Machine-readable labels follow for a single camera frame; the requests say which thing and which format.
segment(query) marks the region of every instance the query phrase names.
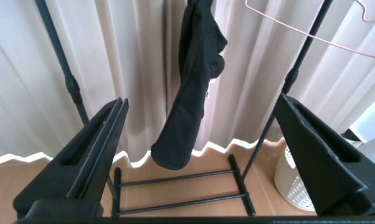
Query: brown floor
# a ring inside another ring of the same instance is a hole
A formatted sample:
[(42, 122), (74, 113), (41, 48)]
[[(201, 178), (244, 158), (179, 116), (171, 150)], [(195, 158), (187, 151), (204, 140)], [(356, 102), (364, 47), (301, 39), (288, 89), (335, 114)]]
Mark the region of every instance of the brown floor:
[[(286, 202), (277, 192), (273, 181), (276, 164), (281, 152), (285, 148), (284, 141), (264, 144), (258, 158), (250, 170), (245, 184), (250, 192), (257, 216), (263, 215), (316, 215), (314, 212), (305, 212)], [(203, 156), (192, 156), (189, 164), (178, 171), (166, 170), (156, 165), (149, 158), (143, 166), (132, 168), (128, 159), (123, 157), (115, 162), (114, 168), (122, 170), (122, 181), (157, 179), (177, 175), (197, 174), (216, 170), (229, 169), (227, 156), (233, 154), (241, 170), (244, 169), (252, 150), (240, 146), (231, 146), (222, 154), (208, 149)], [(11, 223), (16, 219), (12, 209), (13, 198), (22, 190), (48, 163), (39, 160), (31, 164), (18, 161), (9, 161), (0, 165), (0, 223)], [(121, 190), (121, 209), (132, 209), (166, 203), (183, 202), (220, 195), (237, 194), (238, 189), (232, 174), (195, 179), (176, 180), (158, 184), (126, 187)], [(112, 198), (108, 187), (103, 193), (102, 201), (105, 210), (103, 216), (110, 216)], [(186, 207), (170, 208), (153, 212), (137, 213), (129, 217), (172, 217), (172, 216), (244, 216), (244, 205), (240, 198), (190, 205)]]

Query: black metal bar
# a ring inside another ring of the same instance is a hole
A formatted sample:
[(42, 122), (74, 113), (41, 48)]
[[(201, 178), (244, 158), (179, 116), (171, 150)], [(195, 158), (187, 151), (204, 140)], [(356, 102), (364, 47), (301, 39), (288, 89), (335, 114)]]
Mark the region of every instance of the black metal bar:
[(113, 198), (113, 208), (112, 208), (112, 217), (118, 217), (118, 213), (120, 212), (120, 202), (121, 202), (121, 187), (119, 187), (121, 183), (121, 169), (117, 167), (114, 170), (114, 186), (115, 186), (115, 193), (116, 198)]
[(167, 178), (161, 178), (161, 179), (155, 179), (155, 180), (143, 180), (143, 181), (120, 184), (120, 187), (127, 187), (127, 186), (141, 185), (141, 184), (154, 184), (154, 183), (160, 183), (160, 182), (166, 182), (166, 181), (172, 181), (172, 180), (190, 179), (190, 178), (195, 178), (195, 177), (207, 177), (210, 175), (229, 174), (232, 172), (234, 172), (234, 170), (222, 170), (222, 171), (215, 171), (215, 172), (206, 172), (203, 174), (183, 175), (179, 177), (167, 177)]
[(116, 200), (117, 199), (117, 192), (115, 190), (115, 187), (113, 185), (112, 180), (110, 179), (110, 176), (107, 177), (107, 185), (108, 185), (108, 188), (110, 189), (110, 192), (112, 193), (113, 200)]
[[(316, 19), (315, 19), (314, 23), (312, 24), (312, 27), (311, 27), (311, 30), (310, 30), (309, 34), (316, 35), (316, 33), (318, 32), (319, 27), (320, 27), (323, 19), (325, 18), (326, 13), (327, 13), (327, 11), (328, 11), (332, 2), (333, 2), (333, 0), (323, 1), (323, 4), (322, 4), (322, 6), (319, 10), (318, 15), (316, 16)], [(290, 91), (290, 88), (294, 84), (295, 80), (297, 79), (298, 71), (301, 67), (302, 62), (304, 61), (306, 53), (308, 52), (308, 50), (309, 50), (309, 48), (312, 44), (312, 41), (313, 41), (312, 37), (308, 37), (308, 36), (306, 37), (304, 45), (301, 48), (301, 51), (298, 54), (297, 59), (295, 60), (293, 68), (287, 73), (287, 76), (285, 78), (285, 83), (283, 84), (283, 87), (282, 87), (282, 93), (287, 94)], [(252, 153), (251, 158), (250, 158), (249, 162), (247, 163), (247, 166), (244, 169), (244, 172), (243, 172), (243, 175), (242, 175), (243, 179), (245, 179), (247, 174), (249, 173), (249, 170), (250, 170), (252, 164), (254, 163), (254, 160), (257, 157), (257, 154), (258, 154), (258, 152), (259, 152), (259, 150), (260, 150), (260, 148), (263, 144), (263, 140), (265, 140), (265, 137), (267, 136), (267, 134), (269, 132), (269, 129), (270, 129), (270, 127), (271, 127), (271, 125), (272, 125), (272, 123), (275, 119), (274, 110), (275, 110), (275, 108), (273, 108), (272, 112), (270, 113), (268, 121), (267, 121), (267, 123), (266, 123), (266, 125), (265, 125), (265, 127), (264, 127), (264, 129), (261, 133), (261, 136), (260, 136), (260, 138), (257, 142), (257, 145), (255, 145), (254, 152)]]
[(236, 184), (237, 184), (237, 187), (239, 188), (240, 194), (244, 195), (244, 197), (242, 197), (242, 199), (243, 199), (245, 210), (246, 210), (248, 216), (250, 216), (250, 217), (255, 216), (254, 206), (252, 205), (250, 194), (247, 191), (247, 189), (245, 188), (244, 180), (243, 180), (242, 176), (240, 175), (240, 169), (239, 169), (239, 166), (236, 163), (236, 159), (233, 155), (230, 155), (228, 157), (228, 160), (229, 160), (229, 164), (230, 164), (231, 168), (233, 170), (236, 170), (236, 172), (234, 172), (233, 175), (235, 177)]
[(219, 200), (227, 200), (227, 199), (239, 198), (239, 197), (244, 197), (244, 194), (235, 194), (235, 195), (207, 198), (207, 199), (201, 199), (201, 200), (193, 200), (190, 202), (172, 203), (168, 205), (158, 205), (158, 206), (147, 207), (147, 208), (137, 208), (137, 209), (120, 211), (117, 213), (117, 215), (120, 216), (120, 215), (128, 215), (128, 214), (139, 213), (139, 212), (150, 212), (150, 211), (161, 210), (161, 209), (166, 209), (166, 208), (176, 208), (176, 207), (181, 207), (181, 206), (186, 206), (186, 205), (196, 205), (199, 203), (216, 202)]
[(38, 8), (39, 14), (42, 18), (42, 21), (44, 22), (46, 31), (49, 34), (49, 38), (50, 38), (50, 41), (52, 42), (52, 46), (55, 49), (57, 59), (59, 60), (60, 66), (62, 67), (67, 91), (69, 91), (73, 99), (73, 102), (75, 103), (78, 109), (78, 113), (80, 114), (83, 125), (86, 125), (89, 119), (88, 119), (87, 111), (85, 110), (85, 107), (82, 102), (82, 96), (80, 94), (80, 87), (78, 86), (78, 83), (75, 77), (71, 73), (69, 63), (67, 62), (67, 59), (65, 57), (62, 44), (60, 43), (59, 36), (57, 35), (56, 28), (50, 16), (46, 2), (45, 0), (36, 0), (36, 5)]

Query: laundry basket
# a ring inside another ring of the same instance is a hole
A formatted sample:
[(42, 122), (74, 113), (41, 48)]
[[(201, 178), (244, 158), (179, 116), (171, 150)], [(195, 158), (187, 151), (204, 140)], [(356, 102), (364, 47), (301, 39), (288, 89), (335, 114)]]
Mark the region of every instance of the laundry basket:
[(288, 147), (280, 156), (274, 178), (277, 190), (286, 201), (302, 210), (315, 211)]

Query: curtain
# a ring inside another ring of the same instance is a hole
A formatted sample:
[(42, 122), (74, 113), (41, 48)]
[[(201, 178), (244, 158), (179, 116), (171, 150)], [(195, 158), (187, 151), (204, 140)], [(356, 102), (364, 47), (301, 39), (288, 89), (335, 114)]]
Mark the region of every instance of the curtain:
[[(375, 19), (375, 0), (363, 1)], [(322, 0), (252, 0), (249, 5), (309, 31)], [(179, 88), (178, 44), (186, 1), (47, 1), (91, 118), (128, 98), (118, 151), (141, 160), (157, 139)], [(195, 149), (234, 138), (254, 142), (305, 36), (263, 18), (245, 2), (216, 0), (212, 13), (229, 44), (211, 81)], [(375, 54), (375, 26), (353, 1), (334, 1), (318, 36)], [(314, 41), (290, 96), (343, 132), (375, 100), (375, 59)], [(53, 157), (82, 128), (32, 0), (0, 0), (0, 156)], [(268, 138), (280, 135), (278, 124)]]

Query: wire hanger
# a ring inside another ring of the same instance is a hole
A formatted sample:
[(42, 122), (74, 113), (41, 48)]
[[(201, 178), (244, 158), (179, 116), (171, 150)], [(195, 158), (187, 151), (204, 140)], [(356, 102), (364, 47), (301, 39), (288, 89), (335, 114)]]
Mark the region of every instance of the wire hanger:
[[(366, 9), (366, 6), (363, 4), (363, 2), (361, 2), (360, 0), (354, 0), (354, 1), (356, 1), (356, 2), (362, 7), (362, 9), (363, 9), (362, 20), (363, 20), (364, 22), (367, 22), (367, 23), (370, 23), (370, 24), (375, 24), (375, 20), (367, 20), (367, 19), (366, 19), (366, 11), (367, 11), (367, 9)], [(323, 40), (323, 39), (321, 39), (321, 38), (319, 38), (319, 37), (315, 37), (314, 35), (308, 34), (308, 33), (306, 33), (306, 32), (303, 32), (303, 31), (299, 30), (299, 29), (296, 29), (296, 28), (294, 28), (294, 27), (292, 27), (292, 26), (289, 26), (289, 25), (287, 25), (287, 24), (285, 24), (285, 23), (283, 23), (283, 22), (280, 22), (280, 21), (278, 21), (278, 20), (276, 20), (276, 19), (274, 19), (274, 18), (272, 18), (272, 17), (270, 17), (270, 16), (268, 16), (268, 15), (265, 15), (264, 13), (262, 13), (262, 12), (256, 10), (256, 9), (254, 9), (254, 8), (250, 7), (250, 6), (247, 4), (247, 0), (245, 0), (245, 6), (248, 7), (249, 9), (253, 10), (253, 11), (256, 12), (256, 13), (261, 14), (262, 16), (265, 16), (266, 18), (268, 18), (268, 19), (270, 19), (270, 20), (272, 20), (272, 21), (274, 21), (274, 22), (279, 23), (280, 25), (283, 25), (283, 26), (285, 26), (285, 27), (287, 27), (287, 28), (289, 28), (289, 29), (292, 29), (292, 30), (294, 30), (294, 31), (297, 31), (297, 32), (299, 32), (299, 33), (301, 33), (301, 34), (304, 34), (304, 35), (307, 35), (307, 36), (309, 36), (309, 37), (312, 37), (312, 38), (314, 38), (314, 39), (316, 39), (316, 40), (322, 41), (322, 42), (324, 42), (324, 43), (326, 43), (326, 44), (330, 44), (330, 45), (333, 45), (333, 46), (335, 46), (335, 47), (338, 47), (338, 48), (341, 48), (341, 49), (344, 49), (344, 50), (348, 50), (348, 51), (353, 52), (353, 53), (357, 53), (357, 54), (361, 54), (361, 55), (364, 55), (364, 56), (367, 56), (367, 57), (375, 58), (374, 55), (370, 55), (370, 54), (367, 54), (367, 53), (365, 53), (365, 52), (360, 52), (360, 51), (357, 51), (357, 50), (353, 50), (353, 49), (350, 49), (350, 48), (344, 47), (344, 46), (339, 45), (339, 44), (334, 44), (334, 43), (332, 43), (332, 42), (330, 42), (330, 41)]]

